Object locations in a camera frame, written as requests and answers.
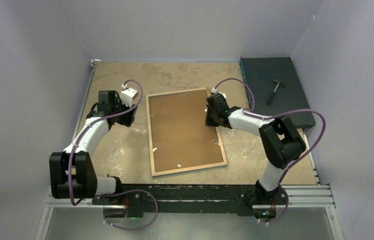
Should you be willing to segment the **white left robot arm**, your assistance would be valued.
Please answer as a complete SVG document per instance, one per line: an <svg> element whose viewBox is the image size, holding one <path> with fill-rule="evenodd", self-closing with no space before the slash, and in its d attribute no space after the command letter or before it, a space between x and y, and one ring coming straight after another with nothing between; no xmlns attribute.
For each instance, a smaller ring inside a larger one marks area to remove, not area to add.
<svg viewBox="0 0 374 240"><path fill-rule="evenodd" d="M122 202L124 191L119 177L98 177L92 156L113 125L130 127L135 119L138 91L101 90L98 101L86 116L84 127L74 141L49 157L50 187L55 199L90 199L104 195L111 204Z"/></svg>

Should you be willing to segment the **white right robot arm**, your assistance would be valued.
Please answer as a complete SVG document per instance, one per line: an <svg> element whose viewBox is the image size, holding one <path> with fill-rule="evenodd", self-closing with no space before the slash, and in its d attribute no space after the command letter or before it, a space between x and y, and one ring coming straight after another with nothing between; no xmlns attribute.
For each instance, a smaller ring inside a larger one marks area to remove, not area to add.
<svg viewBox="0 0 374 240"><path fill-rule="evenodd" d="M256 181L255 196L259 202L268 203L280 188L287 166L305 152L303 138L288 116L267 117L250 114L238 106L229 107L221 93L210 95L206 101L205 125L242 130L261 139L269 163Z"/></svg>

